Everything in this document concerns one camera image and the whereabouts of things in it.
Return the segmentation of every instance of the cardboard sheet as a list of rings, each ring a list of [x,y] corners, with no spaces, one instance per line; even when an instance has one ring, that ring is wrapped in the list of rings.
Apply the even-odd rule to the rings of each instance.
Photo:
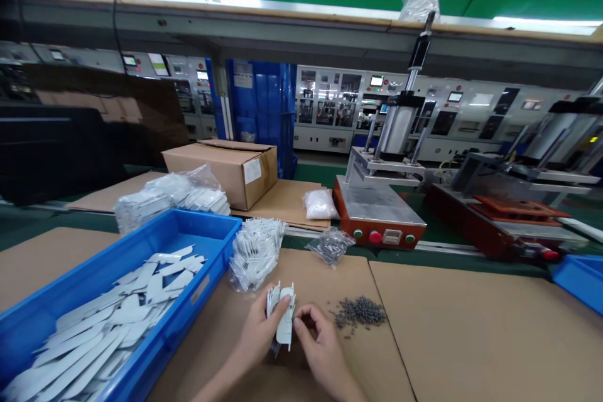
[[[310,190],[324,188],[319,183],[279,179],[255,205],[247,210],[233,210],[238,217],[276,218],[313,231],[324,231],[331,226],[331,220],[308,220],[302,197]]]
[[[119,240],[119,234],[58,227],[0,253],[0,312]]]
[[[603,318],[538,278],[371,262],[419,402],[594,402]]]
[[[113,207],[120,197],[136,193],[142,190],[144,184],[147,182],[159,179],[162,176],[165,176],[165,173],[157,173],[155,171],[143,173],[111,187],[103,188],[98,192],[86,195],[72,203],[65,204],[65,207],[73,210],[112,214]]]
[[[278,266],[268,279],[282,286],[295,283],[296,304],[314,301],[325,312],[336,310],[345,297],[366,295],[380,303],[379,293],[365,258],[344,256],[332,270],[314,253],[282,249]],[[189,402],[227,359],[241,332],[249,305],[256,295],[236,293],[223,278],[199,314],[163,375],[147,397],[148,402]],[[348,335],[349,330],[340,332]],[[390,326],[359,328],[342,339],[352,373],[371,401],[414,401]],[[318,387],[294,333],[291,352],[270,355],[227,401],[330,401]]]

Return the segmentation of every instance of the hand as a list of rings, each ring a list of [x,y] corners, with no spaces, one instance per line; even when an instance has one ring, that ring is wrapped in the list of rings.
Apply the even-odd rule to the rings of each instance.
[[[316,339],[308,330],[316,331]],[[293,319],[312,374],[318,383],[337,401],[365,401],[366,397],[352,377],[345,362],[335,325],[314,303],[302,306]]]
[[[274,284],[266,286],[251,305],[241,336],[232,351],[231,359],[240,366],[239,369],[243,373],[249,372],[266,356],[276,334],[276,328],[291,301],[289,295],[283,297],[270,317],[266,318],[266,297],[268,290],[274,286]]]

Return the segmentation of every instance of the black monitor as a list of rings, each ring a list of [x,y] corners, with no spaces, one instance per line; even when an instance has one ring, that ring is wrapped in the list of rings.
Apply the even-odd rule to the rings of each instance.
[[[126,179],[98,110],[0,102],[0,195],[29,205]]]

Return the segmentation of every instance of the red button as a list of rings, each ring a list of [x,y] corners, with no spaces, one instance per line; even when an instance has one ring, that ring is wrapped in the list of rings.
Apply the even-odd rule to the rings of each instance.
[[[374,244],[379,244],[383,240],[383,236],[380,235],[377,231],[373,231],[369,234],[369,242]]]
[[[542,257],[546,261],[554,261],[559,258],[559,253],[553,250],[546,250],[542,252]]]

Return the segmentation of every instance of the blue plastic tray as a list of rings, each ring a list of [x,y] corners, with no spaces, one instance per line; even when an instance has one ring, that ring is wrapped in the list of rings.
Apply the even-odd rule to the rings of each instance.
[[[207,258],[203,268],[99,398],[144,400],[225,273],[240,227],[241,219],[233,217],[171,210],[2,313],[0,388],[31,367],[31,353],[55,332],[63,314],[109,291],[114,281],[153,253],[172,253],[194,244],[194,253]]]
[[[567,256],[553,281],[603,315],[603,257]]]

